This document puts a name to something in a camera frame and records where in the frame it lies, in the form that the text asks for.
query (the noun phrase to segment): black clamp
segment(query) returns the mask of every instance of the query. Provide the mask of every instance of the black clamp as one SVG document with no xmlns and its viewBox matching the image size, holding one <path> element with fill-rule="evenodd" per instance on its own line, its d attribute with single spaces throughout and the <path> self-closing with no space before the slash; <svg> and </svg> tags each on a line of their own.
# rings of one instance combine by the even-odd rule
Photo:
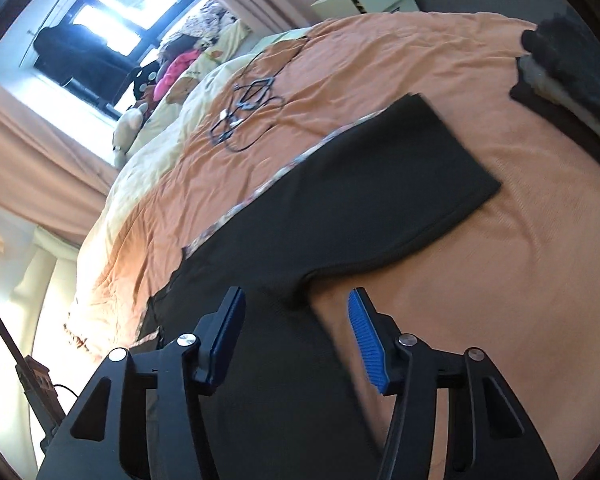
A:
<svg viewBox="0 0 600 480">
<path fill-rule="evenodd" d="M 164 348 L 135 356 L 113 349 L 60 425 L 37 479 L 149 480 L 146 390 L 154 388 L 167 478 L 217 480 L 198 396 L 224 381 L 245 310 L 244 293 L 232 287 L 216 313 Z"/>
<path fill-rule="evenodd" d="M 486 352 L 431 349 L 376 312 L 364 288 L 349 295 L 349 320 L 369 380 L 396 395 L 378 480 L 427 480 L 436 390 L 449 389 L 445 480 L 557 480 L 536 428 Z"/>
</svg>

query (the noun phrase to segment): orange blanket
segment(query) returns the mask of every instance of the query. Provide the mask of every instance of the orange blanket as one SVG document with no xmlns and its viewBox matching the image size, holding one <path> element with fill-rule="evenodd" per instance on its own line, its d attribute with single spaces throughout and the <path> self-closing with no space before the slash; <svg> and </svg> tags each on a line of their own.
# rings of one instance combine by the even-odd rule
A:
<svg viewBox="0 0 600 480">
<path fill-rule="evenodd" d="M 508 97 L 520 34 L 531 27 L 484 13 L 366 14 L 314 27 L 296 57 L 306 40 L 270 47 L 229 85 L 291 60 L 274 83 L 286 105 L 257 111 L 234 141 L 245 145 L 274 127 L 243 153 L 213 147 L 207 133 L 231 99 L 227 91 L 218 96 L 176 167 L 127 219 L 105 272 L 77 298 L 68 330 L 98 356 L 131 344 L 146 300 L 178 267 L 180 248 L 332 130 L 419 92 L 502 190 L 398 264 L 315 283 L 312 305 L 379 441 L 392 399 L 379 397 L 362 369 L 346 311 L 354 286 L 365 286 L 379 310 L 434 348 L 484 348 L 560 477 L 572 478 L 600 442 L 600 168 Z M 432 478 L 442 477 L 443 456 L 436 445 Z"/>
</svg>

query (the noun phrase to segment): floral trim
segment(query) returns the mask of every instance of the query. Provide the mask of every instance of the floral trim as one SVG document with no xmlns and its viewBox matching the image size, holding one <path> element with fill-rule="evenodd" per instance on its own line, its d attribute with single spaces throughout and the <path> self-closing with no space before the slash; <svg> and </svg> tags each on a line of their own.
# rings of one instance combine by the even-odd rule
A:
<svg viewBox="0 0 600 480">
<path fill-rule="evenodd" d="M 338 128 L 337 130 L 332 131 L 329 135 L 327 135 L 326 137 L 324 137 L 323 140 L 321 140 L 320 142 L 318 142 L 318 144 L 316 144 L 315 146 L 312 146 L 311 148 L 309 148 L 308 150 L 306 150 L 304 153 L 302 153 L 301 155 L 296 156 L 296 158 L 294 160 L 292 160 L 290 163 L 288 163 L 286 166 L 283 166 L 280 170 L 278 170 L 274 176 L 272 176 L 269 180 L 267 180 L 264 184 L 262 184 L 258 189 L 256 189 L 256 191 L 254 191 L 250 197 L 248 197 L 246 200 L 244 200 L 243 202 L 240 202 L 239 204 L 233 206 L 231 209 L 229 209 L 229 211 L 227 211 L 225 214 L 223 214 L 217 222 L 215 222 L 212 226 L 210 226 L 209 228 L 207 228 L 198 238 L 196 238 L 195 240 L 193 240 L 188 246 L 186 246 L 184 248 L 184 256 L 185 259 L 188 259 L 191 257 L 191 255 L 196 252 L 196 250 L 207 240 L 209 240 L 209 238 L 211 238 L 211 236 L 213 234 L 215 234 L 216 232 L 218 232 L 218 229 L 221 228 L 224 224 L 226 224 L 231 218 L 233 218 L 235 215 L 237 215 L 242 209 L 244 209 L 245 207 L 247 207 L 251 202 L 253 202 L 254 200 L 257 199 L 257 197 L 259 197 L 260 195 L 262 195 L 267 189 L 271 188 L 271 186 L 273 186 L 277 181 L 279 181 L 283 176 L 285 176 L 289 171 L 291 171 L 293 168 L 299 166 L 300 164 L 302 164 L 305 160 L 308 159 L 308 157 L 312 154 L 315 153 L 316 151 L 318 151 L 321 147 L 323 147 L 325 144 L 327 144 L 328 142 L 331 142 L 333 139 L 335 139 L 337 136 L 339 136 L 340 134 L 346 132 L 347 130 L 349 130 L 350 128 L 357 126 L 358 124 L 364 123 L 365 121 L 368 121 L 369 119 L 372 119 L 374 117 L 376 117 L 377 115 L 379 115 L 382 111 L 384 110 L 379 110 L 377 112 L 373 112 L 370 113 L 369 115 L 366 115 L 360 119 L 358 119 L 357 121 L 351 123 L 351 124 L 347 124 L 346 126 L 342 126 L 340 128 Z"/>
</svg>

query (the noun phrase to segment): white plush toy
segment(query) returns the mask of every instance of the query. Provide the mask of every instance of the white plush toy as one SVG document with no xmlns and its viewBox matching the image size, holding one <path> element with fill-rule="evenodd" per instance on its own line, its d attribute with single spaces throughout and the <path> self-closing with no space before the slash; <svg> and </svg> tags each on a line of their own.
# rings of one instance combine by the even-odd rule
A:
<svg viewBox="0 0 600 480">
<path fill-rule="evenodd" d="M 116 129 L 113 130 L 113 164 L 119 170 L 126 164 L 126 152 L 142 129 L 144 113 L 148 107 L 147 103 L 142 103 L 138 108 L 129 108 L 120 116 Z"/>
</svg>

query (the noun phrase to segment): white nightstand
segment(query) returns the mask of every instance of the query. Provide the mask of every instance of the white nightstand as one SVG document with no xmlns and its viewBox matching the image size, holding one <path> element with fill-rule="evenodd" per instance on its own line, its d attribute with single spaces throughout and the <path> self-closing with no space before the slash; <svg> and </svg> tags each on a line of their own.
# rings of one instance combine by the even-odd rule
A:
<svg viewBox="0 0 600 480">
<path fill-rule="evenodd" d="M 322 19 L 345 18 L 366 12 L 411 12 L 420 10 L 415 0 L 317 0 L 311 8 Z"/>
</svg>

